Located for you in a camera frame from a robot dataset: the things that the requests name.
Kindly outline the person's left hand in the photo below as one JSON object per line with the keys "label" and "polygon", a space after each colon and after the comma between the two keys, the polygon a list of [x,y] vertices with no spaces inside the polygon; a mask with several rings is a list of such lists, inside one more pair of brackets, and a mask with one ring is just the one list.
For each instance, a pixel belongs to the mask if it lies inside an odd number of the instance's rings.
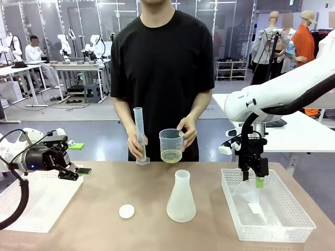
{"label": "person's left hand", "polygon": [[192,116],[186,116],[183,118],[177,126],[178,130],[186,129],[186,132],[183,135],[183,151],[188,148],[195,140],[197,136],[195,119]]}

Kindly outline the person's right hand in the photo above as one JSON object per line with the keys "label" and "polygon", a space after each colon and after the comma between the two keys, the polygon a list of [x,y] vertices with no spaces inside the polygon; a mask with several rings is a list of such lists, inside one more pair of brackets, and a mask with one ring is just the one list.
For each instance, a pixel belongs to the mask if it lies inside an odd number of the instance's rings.
{"label": "person's right hand", "polygon": [[144,146],[148,144],[148,139],[144,137],[144,144],[140,144],[137,140],[136,131],[129,131],[128,133],[128,149],[130,153],[138,160],[143,158]]}

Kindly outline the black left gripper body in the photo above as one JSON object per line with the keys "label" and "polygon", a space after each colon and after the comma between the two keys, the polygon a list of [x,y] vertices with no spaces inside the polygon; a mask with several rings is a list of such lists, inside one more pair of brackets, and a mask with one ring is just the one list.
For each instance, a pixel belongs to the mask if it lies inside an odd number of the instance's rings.
{"label": "black left gripper body", "polygon": [[57,170],[61,173],[71,173],[71,169],[69,169],[71,161],[66,152],[67,149],[67,146],[61,148],[57,146],[34,146],[25,152],[21,171],[31,173]]}

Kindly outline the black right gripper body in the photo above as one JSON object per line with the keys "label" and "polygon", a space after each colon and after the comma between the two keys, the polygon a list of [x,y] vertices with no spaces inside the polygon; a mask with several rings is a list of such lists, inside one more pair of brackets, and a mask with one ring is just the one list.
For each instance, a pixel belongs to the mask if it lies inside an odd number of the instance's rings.
{"label": "black right gripper body", "polygon": [[252,169],[256,176],[269,174],[268,159],[261,156],[263,147],[267,144],[265,138],[241,139],[241,149],[236,151],[238,167],[242,170]]}

